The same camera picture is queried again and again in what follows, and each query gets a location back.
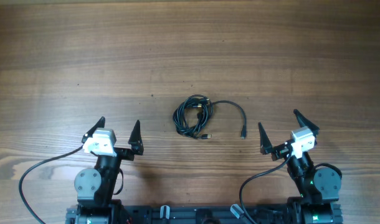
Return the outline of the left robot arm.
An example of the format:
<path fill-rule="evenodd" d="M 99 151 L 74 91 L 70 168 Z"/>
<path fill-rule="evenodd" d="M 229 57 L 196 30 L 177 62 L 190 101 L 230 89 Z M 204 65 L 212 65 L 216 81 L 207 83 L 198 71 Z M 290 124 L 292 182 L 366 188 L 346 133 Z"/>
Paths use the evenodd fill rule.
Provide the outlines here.
<path fill-rule="evenodd" d="M 113 196 L 123 190 L 115 190 L 118 176 L 123 175 L 121 162 L 143 155 L 140 121 L 136 121 L 131 132 L 129 148 L 115 146 L 115 132 L 105 127 L 103 116 L 83 135 L 82 143 L 84 152 L 95 155 L 97 161 L 93 168 L 83 169 L 75 177 L 78 204 L 67 209 L 66 224 L 132 223 L 121 200 Z"/>

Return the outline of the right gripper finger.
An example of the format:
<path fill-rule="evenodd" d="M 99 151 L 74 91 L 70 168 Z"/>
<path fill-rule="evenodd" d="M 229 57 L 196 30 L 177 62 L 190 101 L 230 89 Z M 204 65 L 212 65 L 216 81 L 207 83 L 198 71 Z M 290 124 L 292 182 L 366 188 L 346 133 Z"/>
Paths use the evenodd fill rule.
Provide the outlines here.
<path fill-rule="evenodd" d="M 317 125 L 315 125 L 309 119 L 304 117 L 304 115 L 302 115 L 297 109 L 294 109 L 293 113 L 301 128 L 307 127 L 308 129 L 312 131 L 314 136 L 317 136 L 319 134 L 320 128 Z"/>
<path fill-rule="evenodd" d="M 270 154 L 273 151 L 272 143 L 270 142 L 261 122 L 258 123 L 258 127 L 260 134 L 260 153 L 263 155 Z"/>

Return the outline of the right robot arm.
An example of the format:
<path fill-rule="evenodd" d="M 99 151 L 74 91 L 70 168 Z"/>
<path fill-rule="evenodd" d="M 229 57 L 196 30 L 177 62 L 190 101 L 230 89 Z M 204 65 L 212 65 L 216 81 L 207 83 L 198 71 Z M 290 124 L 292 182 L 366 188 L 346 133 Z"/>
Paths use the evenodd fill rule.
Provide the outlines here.
<path fill-rule="evenodd" d="M 300 194 L 288 198 L 285 223 L 342 223 L 342 212 L 336 204 L 342 172 L 329 163 L 313 163 L 308 152 L 317 145 L 320 129 L 297 109 L 293 113 L 300 127 L 291 131 L 290 139 L 277 146 L 270 142 L 262 123 L 258 124 L 261 153 L 270 154 L 273 161 L 284 160 Z"/>

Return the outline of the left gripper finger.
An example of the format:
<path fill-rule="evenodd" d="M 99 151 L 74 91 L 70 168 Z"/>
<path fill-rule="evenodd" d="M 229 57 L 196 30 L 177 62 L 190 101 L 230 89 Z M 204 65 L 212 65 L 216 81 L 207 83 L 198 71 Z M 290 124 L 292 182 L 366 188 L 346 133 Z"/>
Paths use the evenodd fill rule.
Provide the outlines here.
<path fill-rule="evenodd" d="M 139 120 L 137 120 L 135 123 L 135 126 L 128 140 L 128 144 L 131 146 L 131 150 L 134 154 L 143 155 L 144 146 L 141 138 L 141 124 Z"/>
<path fill-rule="evenodd" d="M 93 136 L 93 133 L 96 131 L 97 128 L 104 128 L 105 127 L 105 117 L 102 116 L 96 124 L 90 128 L 82 137 L 82 143 L 85 143 L 86 140 Z"/>

